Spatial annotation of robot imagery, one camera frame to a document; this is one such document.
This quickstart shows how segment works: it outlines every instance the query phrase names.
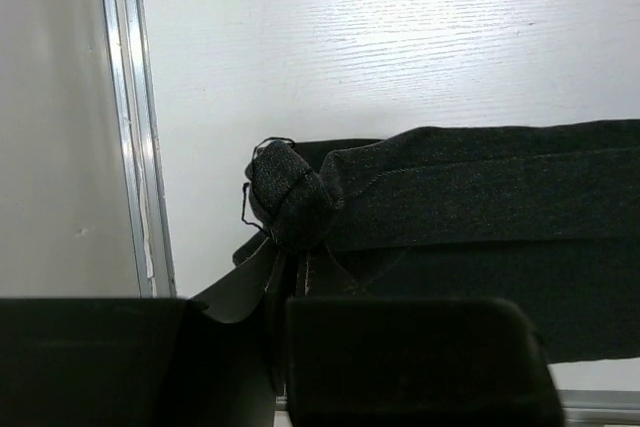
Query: dark gray fabric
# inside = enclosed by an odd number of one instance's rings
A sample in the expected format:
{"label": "dark gray fabric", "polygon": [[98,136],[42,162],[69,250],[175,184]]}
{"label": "dark gray fabric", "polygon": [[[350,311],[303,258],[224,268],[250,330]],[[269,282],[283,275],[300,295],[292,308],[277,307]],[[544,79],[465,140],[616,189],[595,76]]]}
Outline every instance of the dark gray fabric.
{"label": "dark gray fabric", "polygon": [[553,362],[640,356],[639,120],[275,142],[248,173],[281,247],[373,295],[501,297]]}
{"label": "dark gray fabric", "polygon": [[640,121],[420,128],[332,151],[319,173],[275,141],[248,174],[292,252],[640,234]]}

